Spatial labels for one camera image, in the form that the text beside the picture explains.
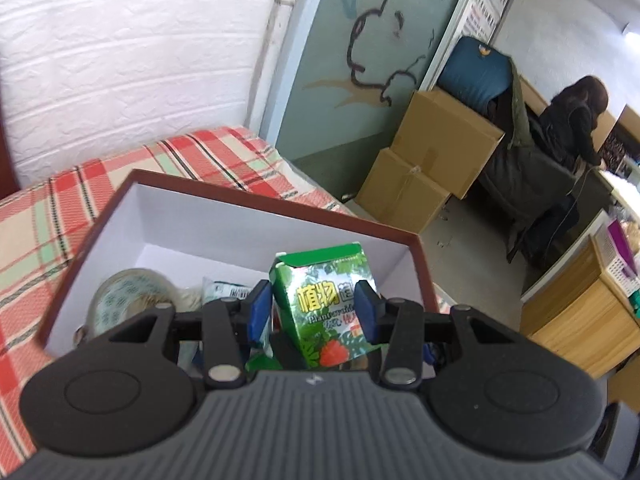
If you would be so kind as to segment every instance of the cartoon mural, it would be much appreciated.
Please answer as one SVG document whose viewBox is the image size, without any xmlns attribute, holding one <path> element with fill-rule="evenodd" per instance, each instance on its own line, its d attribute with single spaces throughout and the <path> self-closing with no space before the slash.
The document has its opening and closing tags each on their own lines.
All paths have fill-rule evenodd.
<svg viewBox="0 0 640 480">
<path fill-rule="evenodd" d="M 321 0 L 277 148 L 291 159 L 395 131 L 458 0 Z"/>
</svg>

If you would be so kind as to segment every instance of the open box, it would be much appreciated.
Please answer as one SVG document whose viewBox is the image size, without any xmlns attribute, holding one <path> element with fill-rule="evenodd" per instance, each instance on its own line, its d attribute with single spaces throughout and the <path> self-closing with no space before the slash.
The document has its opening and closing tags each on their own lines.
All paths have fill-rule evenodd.
<svg viewBox="0 0 640 480">
<path fill-rule="evenodd" d="M 89 304 L 120 270 L 145 267 L 180 288 L 203 276 L 254 286 L 276 253 L 359 242 L 378 292 L 437 312 L 417 235 L 359 218 L 150 171 L 132 171 L 85 238 L 36 340 L 53 356 L 74 348 Z"/>
</svg>

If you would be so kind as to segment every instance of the dark hair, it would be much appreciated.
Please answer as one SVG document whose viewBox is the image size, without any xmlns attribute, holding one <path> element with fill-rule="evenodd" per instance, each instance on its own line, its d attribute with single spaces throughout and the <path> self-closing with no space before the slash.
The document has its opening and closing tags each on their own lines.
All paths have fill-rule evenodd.
<svg viewBox="0 0 640 480">
<path fill-rule="evenodd" d="M 609 94 L 600 79 L 587 75 L 563 89 L 551 102 L 562 107 L 569 107 L 576 102 L 584 103 L 591 111 L 593 129 L 595 129 L 598 126 L 598 116 L 609 106 Z"/>
</svg>

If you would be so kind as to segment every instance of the gray ribbed panel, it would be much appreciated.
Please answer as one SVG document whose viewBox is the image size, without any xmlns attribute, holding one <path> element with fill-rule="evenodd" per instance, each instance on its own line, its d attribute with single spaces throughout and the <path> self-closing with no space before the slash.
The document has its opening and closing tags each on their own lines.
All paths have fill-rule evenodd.
<svg viewBox="0 0 640 480">
<path fill-rule="evenodd" d="M 162 444 L 111 459 L 41 451 L 12 480 L 613 479 L 587 454 L 506 462 L 463 447 L 417 397 L 365 372 L 262 372 L 242 390 L 209 394 Z"/>
</svg>

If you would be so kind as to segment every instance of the white basket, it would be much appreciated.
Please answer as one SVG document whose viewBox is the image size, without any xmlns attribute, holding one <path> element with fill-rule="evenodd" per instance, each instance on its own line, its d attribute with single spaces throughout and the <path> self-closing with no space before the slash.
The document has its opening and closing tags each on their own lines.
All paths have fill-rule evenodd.
<svg viewBox="0 0 640 480">
<path fill-rule="evenodd" d="M 631 296 L 640 289 L 640 279 L 620 256 L 607 226 L 598 229 L 594 238 L 607 274 L 625 291 L 627 297 Z"/>
</svg>

